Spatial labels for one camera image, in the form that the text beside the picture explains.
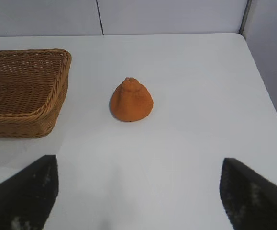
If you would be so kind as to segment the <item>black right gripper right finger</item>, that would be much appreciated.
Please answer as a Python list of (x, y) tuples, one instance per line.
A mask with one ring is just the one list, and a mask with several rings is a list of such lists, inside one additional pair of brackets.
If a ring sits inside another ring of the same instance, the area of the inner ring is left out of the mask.
[(219, 192), (233, 229), (277, 230), (277, 185), (239, 160), (223, 160)]

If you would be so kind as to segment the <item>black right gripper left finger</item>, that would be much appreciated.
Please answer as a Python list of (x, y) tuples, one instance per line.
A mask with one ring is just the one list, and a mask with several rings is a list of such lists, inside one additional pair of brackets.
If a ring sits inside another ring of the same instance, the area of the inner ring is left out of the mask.
[(0, 230), (43, 229), (57, 196), (57, 158), (44, 155), (0, 183)]

